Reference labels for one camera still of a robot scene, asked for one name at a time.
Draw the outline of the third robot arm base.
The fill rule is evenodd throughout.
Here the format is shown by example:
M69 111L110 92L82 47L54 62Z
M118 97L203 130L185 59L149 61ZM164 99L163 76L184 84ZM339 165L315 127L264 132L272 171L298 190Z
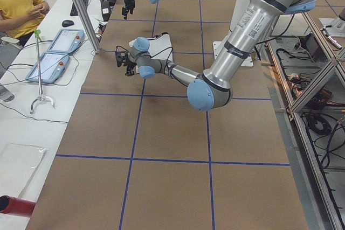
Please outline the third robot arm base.
M320 18L319 21L327 36L344 37L344 9L336 18Z

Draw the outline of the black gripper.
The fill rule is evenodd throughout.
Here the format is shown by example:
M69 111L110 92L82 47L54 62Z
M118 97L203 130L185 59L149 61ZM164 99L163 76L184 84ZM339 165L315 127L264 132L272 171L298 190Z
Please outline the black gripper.
M135 75L134 68L136 67L135 62L131 62L130 60L127 61L127 68L126 68L126 76L133 76Z
M124 0L125 1L125 6L122 8L121 14L124 19L127 19L128 15L128 8L130 8L130 14L132 15L135 9L135 0Z

